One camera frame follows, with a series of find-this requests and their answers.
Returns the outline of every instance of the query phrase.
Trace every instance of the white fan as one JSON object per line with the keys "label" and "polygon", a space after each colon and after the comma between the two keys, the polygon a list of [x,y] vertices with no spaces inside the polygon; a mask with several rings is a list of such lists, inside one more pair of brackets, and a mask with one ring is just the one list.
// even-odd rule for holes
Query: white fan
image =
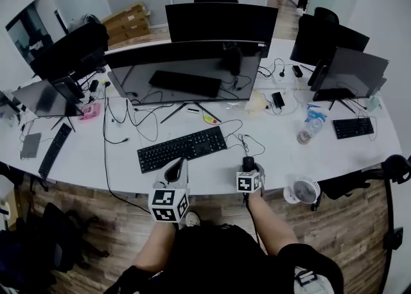
{"label": "white fan", "polygon": [[300,176],[284,188],[284,198],[290,204],[314,204],[321,194],[319,184],[310,177]]}

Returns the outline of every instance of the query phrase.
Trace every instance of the black shirt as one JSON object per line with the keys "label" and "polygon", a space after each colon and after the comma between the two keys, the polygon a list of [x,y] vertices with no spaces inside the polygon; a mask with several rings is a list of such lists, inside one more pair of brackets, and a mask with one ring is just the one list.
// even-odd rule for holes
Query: black shirt
{"label": "black shirt", "polygon": [[106,294],[293,293],[296,266],[325,276],[335,294],[343,294],[340,268],[311,246],[291,244],[278,256],[267,256],[249,234],[231,225],[177,231],[163,272],[131,266]]}

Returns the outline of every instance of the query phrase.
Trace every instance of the white desk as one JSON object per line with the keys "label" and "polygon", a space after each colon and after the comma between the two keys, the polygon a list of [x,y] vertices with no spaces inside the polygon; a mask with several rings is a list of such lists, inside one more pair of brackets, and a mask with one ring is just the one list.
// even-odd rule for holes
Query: white desk
{"label": "white desk", "polygon": [[[295,64],[289,60],[293,41],[273,39],[270,54],[263,59],[261,65],[269,66],[274,58],[282,58],[286,64]],[[287,87],[292,85],[294,77],[291,66],[286,67],[286,76],[280,82],[279,72],[282,66],[277,66],[274,74],[277,86]],[[307,79],[311,73],[302,68]],[[278,91],[274,88],[272,80],[258,79],[255,89],[265,93],[269,98],[271,93]],[[332,119],[353,118],[354,115],[339,103],[335,103],[321,133],[306,146],[296,140],[297,133],[302,127],[306,111],[298,105],[292,91],[281,90],[285,102],[282,116],[271,116],[266,112],[255,115],[247,114],[241,106],[229,108],[227,103],[207,103],[205,107],[222,121],[241,119],[243,127],[237,132],[249,134],[263,144],[266,151],[263,155],[256,156],[266,171],[267,189],[284,187],[288,184],[290,176],[295,174],[309,175],[315,180],[325,180],[346,173],[363,169],[384,161],[388,156],[399,153],[401,148],[391,118],[382,103],[382,109],[370,113],[378,120],[378,136],[371,142],[368,135],[337,140],[331,124]],[[309,92],[297,92],[297,97]],[[118,97],[118,93],[111,88],[108,90],[110,105],[117,119],[125,115],[125,99]],[[328,107],[329,102],[316,103]],[[155,111],[158,122],[176,109],[178,105]],[[136,120],[139,121],[147,115],[146,112],[137,112]],[[28,120],[34,118],[29,113]],[[123,144],[111,145],[107,143],[107,164],[110,187],[114,191],[129,193],[148,193],[155,180],[157,172],[141,174],[137,150],[153,143],[139,136],[136,129],[127,119],[125,123],[117,124],[111,121],[112,117],[107,111],[107,138],[111,141],[120,141],[126,137],[130,140]],[[54,137],[58,131],[57,126],[50,130],[56,119],[38,119],[34,122],[30,133],[42,132],[42,140]],[[103,154],[103,114],[96,119],[81,123],[72,117],[76,133],[71,132],[62,151],[57,157],[49,178],[79,186],[96,189],[107,189],[104,170]],[[240,122],[232,121],[221,125],[224,135],[228,135],[240,126]],[[36,159],[20,160],[19,154],[22,143],[21,134],[17,123],[13,128],[0,122],[0,161],[21,169],[28,173],[38,175],[39,166],[47,152],[51,140],[40,143]],[[211,127],[207,125],[202,114],[192,114],[181,110],[164,124],[159,124],[159,134],[156,143],[161,143],[183,135]],[[150,115],[139,130],[149,138],[155,137],[155,119]],[[250,154],[262,151],[262,148],[251,139],[246,139]],[[228,147],[239,142],[230,136]],[[189,161],[189,186],[193,195],[227,194],[235,192],[235,174],[241,164],[244,151],[241,146],[229,150],[219,151],[211,155]]]}

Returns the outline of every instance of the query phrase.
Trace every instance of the wooden floor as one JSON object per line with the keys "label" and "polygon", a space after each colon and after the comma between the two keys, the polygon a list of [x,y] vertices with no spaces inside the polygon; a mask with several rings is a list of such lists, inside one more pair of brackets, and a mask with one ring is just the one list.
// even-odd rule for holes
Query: wooden floor
{"label": "wooden floor", "polygon": [[[99,249],[110,252],[105,259],[86,255],[92,264],[89,270],[75,266],[68,273],[55,272],[58,284],[51,291],[102,293],[131,265],[144,245],[153,227],[151,216],[106,191],[67,184],[49,186],[48,193],[37,187],[32,197],[35,212],[42,214],[46,204],[53,202],[63,211],[75,209],[83,218],[97,215],[99,222],[90,227],[85,238]],[[21,191],[28,195],[27,181]],[[144,195],[127,199],[146,206]],[[309,205],[287,204],[282,190],[266,194],[265,200],[292,226],[301,243],[313,246],[340,265],[346,293],[377,293],[386,260],[383,235],[388,229],[383,182],[375,181],[368,189],[358,189],[350,198],[330,200],[325,197],[317,212],[311,212]],[[203,220],[235,224],[254,236],[241,195],[192,196],[190,204]]]}
{"label": "wooden floor", "polygon": [[[298,20],[300,18],[295,4],[290,0],[268,0],[267,6],[279,9],[273,37],[277,39],[295,40],[298,33]],[[170,39],[168,27],[154,28],[151,29],[150,34],[113,44],[109,46],[109,49],[168,39]]]}

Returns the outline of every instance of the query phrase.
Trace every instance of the keyboard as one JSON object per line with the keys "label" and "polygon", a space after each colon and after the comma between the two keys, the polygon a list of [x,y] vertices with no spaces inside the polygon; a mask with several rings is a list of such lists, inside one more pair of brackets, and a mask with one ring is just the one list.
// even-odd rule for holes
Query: keyboard
{"label": "keyboard", "polygon": [[333,121],[333,124],[337,139],[358,137],[360,135],[374,133],[374,128],[372,127],[369,117],[340,119],[338,121]]}
{"label": "keyboard", "polygon": [[179,137],[137,151],[141,173],[161,169],[174,159],[185,157],[196,159],[220,150],[227,149],[219,126]]}
{"label": "keyboard", "polygon": [[63,144],[70,132],[71,128],[68,125],[63,124],[54,137],[53,142],[51,143],[49,150],[47,151],[46,156],[44,157],[39,168],[39,174],[44,180],[47,179],[51,167],[53,166],[54,161],[56,160],[57,155],[63,147]]}

